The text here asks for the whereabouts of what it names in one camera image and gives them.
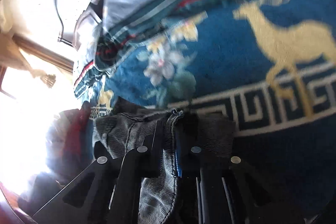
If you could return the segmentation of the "blue deer pattern blanket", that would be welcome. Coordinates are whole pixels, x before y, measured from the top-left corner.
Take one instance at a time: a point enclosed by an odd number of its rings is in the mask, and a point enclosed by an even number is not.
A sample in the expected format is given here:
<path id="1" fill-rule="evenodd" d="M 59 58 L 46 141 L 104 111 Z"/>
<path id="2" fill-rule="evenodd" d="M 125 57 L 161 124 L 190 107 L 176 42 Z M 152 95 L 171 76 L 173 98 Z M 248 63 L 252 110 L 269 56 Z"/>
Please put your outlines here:
<path id="1" fill-rule="evenodd" d="M 93 116 L 122 97 L 219 111 L 234 153 L 264 169 L 309 221 L 335 194 L 335 0 L 248 0 L 202 11 L 131 47 L 112 74 L 74 70 Z"/>

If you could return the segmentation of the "grey washed denim pants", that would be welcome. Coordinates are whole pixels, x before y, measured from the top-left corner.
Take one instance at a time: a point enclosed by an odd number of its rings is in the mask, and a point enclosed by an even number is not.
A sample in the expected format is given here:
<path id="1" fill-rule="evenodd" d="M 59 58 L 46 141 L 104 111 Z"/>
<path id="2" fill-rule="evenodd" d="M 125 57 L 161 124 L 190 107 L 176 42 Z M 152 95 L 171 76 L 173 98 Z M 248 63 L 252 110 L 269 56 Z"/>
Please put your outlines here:
<path id="1" fill-rule="evenodd" d="M 221 180 L 235 124 L 221 113 L 137 109 L 99 117 L 95 137 L 121 160 L 110 223 L 165 223 L 171 219 L 184 175 Z"/>

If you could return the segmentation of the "beige window curtain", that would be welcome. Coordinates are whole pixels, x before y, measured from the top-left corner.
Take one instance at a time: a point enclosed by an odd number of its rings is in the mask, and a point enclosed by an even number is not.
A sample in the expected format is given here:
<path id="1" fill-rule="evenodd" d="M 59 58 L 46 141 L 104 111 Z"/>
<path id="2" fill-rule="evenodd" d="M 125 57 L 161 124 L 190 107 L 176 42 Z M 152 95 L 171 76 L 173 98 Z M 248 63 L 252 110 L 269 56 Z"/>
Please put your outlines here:
<path id="1" fill-rule="evenodd" d="M 53 87 L 56 76 L 34 68 L 27 58 L 28 55 L 54 65 L 66 73 L 72 74 L 73 72 L 73 61 L 21 36 L 1 33 L 1 69 L 13 68 L 28 71 L 33 78 L 40 79 L 49 88 Z"/>

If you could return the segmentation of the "red cloth item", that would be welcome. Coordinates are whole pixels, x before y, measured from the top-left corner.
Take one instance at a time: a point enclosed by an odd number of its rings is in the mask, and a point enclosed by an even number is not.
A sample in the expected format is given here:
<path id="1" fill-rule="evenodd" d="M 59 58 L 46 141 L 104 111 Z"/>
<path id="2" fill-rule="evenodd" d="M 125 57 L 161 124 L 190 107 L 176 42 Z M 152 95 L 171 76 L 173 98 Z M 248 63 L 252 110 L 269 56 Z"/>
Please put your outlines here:
<path id="1" fill-rule="evenodd" d="M 85 101 L 80 109 L 60 112 L 47 133 L 47 166 L 62 185 L 85 168 L 86 127 L 90 115 L 91 106 Z"/>

